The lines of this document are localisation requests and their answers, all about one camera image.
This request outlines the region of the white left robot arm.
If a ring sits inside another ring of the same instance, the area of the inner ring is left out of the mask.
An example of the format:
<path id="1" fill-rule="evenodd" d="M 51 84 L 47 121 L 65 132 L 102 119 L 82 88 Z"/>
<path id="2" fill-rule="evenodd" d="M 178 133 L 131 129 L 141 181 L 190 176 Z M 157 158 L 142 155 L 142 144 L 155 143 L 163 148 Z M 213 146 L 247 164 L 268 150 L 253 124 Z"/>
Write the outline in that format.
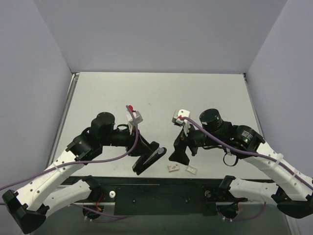
<path id="1" fill-rule="evenodd" d="M 115 126 L 113 114 L 99 113 L 90 127 L 75 137 L 41 176 L 16 191 L 5 192 L 4 204 L 22 232 L 35 231 L 51 214 L 74 202 L 85 199 L 95 202 L 104 198 L 104 187 L 92 176 L 83 176 L 73 185 L 57 189 L 69 176 L 101 155 L 103 147 L 124 147 L 126 155 L 137 157 L 133 165 L 137 175 L 164 156 L 165 147 L 155 141 L 147 142 L 140 134 L 137 126 L 140 122 L 140 113 L 131 111 L 128 123 L 121 130 Z"/>

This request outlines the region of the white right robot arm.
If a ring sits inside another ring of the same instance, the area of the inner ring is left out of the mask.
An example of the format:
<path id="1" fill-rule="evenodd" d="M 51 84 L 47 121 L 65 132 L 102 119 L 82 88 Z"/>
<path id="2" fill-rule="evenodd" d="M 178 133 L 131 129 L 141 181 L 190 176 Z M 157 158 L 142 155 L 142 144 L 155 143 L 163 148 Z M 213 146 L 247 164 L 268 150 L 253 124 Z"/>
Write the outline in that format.
<path id="1" fill-rule="evenodd" d="M 243 160 L 265 175 L 272 183 L 243 180 L 225 176 L 217 190 L 223 200 L 256 200 L 272 204 L 289 217 L 301 219 L 313 213 L 313 179 L 275 152 L 263 136 L 246 125 L 233 125 L 224 121 L 217 109 L 208 109 L 200 114 L 200 124 L 190 118 L 190 112 L 176 110 L 172 122 L 182 128 L 174 141 L 174 152 L 169 160 L 189 165 L 185 153 L 190 149 L 192 156 L 198 148 L 206 150 L 221 148 L 226 155 Z"/>

